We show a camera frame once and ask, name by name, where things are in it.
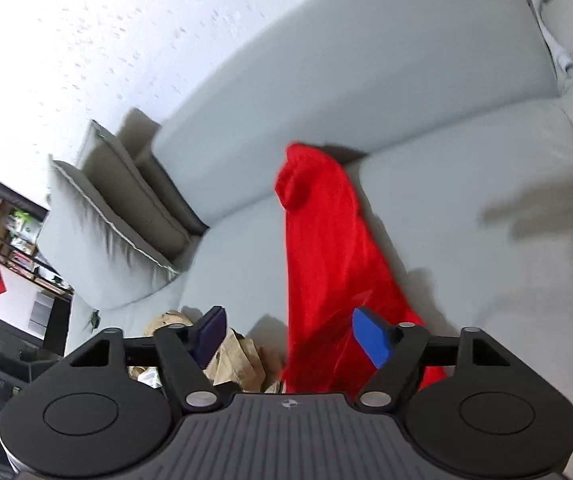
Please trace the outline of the red fleece pants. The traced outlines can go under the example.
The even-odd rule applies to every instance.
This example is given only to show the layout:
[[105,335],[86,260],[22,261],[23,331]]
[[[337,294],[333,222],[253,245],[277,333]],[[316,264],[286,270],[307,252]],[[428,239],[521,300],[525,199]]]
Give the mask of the red fleece pants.
[[422,322],[408,304],[343,167],[292,144],[274,190],[285,213],[290,394],[344,393],[356,399],[377,370],[353,335],[366,307],[392,325]]

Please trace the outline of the beige crumpled garment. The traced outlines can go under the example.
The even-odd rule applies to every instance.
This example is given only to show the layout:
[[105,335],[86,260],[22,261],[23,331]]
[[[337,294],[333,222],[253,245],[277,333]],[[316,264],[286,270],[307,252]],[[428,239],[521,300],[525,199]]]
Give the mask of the beige crumpled garment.
[[[176,310],[167,311],[153,318],[144,336],[153,336],[158,328],[172,324],[193,325],[186,315]],[[204,375],[214,386],[235,382],[244,392],[282,393],[282,364],[277,351],[256,344],[253,339],[228,328],[226,338],[204,370]],[[161,386],[155,366],[129,367],[129,376],[153,388]]]

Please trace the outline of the light grey throw pillow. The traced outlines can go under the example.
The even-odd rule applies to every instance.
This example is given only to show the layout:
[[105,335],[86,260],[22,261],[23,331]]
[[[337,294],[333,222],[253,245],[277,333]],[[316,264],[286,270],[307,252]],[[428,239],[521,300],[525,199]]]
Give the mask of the light grey throw pillow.
[[121,308],[154,295],[178,272],[106,203],[77,168],[52,160],[40,254],[90,307]]

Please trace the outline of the dark grey throw pillow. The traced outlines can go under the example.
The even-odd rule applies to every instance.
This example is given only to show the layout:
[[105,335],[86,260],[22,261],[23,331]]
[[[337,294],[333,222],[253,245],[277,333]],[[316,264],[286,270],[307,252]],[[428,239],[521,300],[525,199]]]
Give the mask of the dark grey throw pillow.
[[89,122],[76,167],[119,218],[167,259],[188,248],[186,228],[145,182],[122,142],[95,120]]

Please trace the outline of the dark bookshelf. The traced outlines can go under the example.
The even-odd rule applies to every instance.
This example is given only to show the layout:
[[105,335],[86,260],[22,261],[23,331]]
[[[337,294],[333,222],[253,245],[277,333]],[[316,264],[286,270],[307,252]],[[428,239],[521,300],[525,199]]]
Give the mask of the dark bookshelf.
[[73,287],[41,255],[37,238],[47,209],[0,182],[0,266],[52,296],[70,301]]

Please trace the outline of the grey fabric sofa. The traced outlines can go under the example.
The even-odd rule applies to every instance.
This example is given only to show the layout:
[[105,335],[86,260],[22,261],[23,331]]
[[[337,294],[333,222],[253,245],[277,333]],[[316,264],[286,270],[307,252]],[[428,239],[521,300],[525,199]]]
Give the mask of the grey fabric sofa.
[[344,166],[433,330],[481,326],[573,400],[573,0],[313,0],[272,26],[141,157],[203,222],[178,278],[111,310],[76,295],[67,348],[93,314],[137,336],[214,304],[283,348],[294,141]]

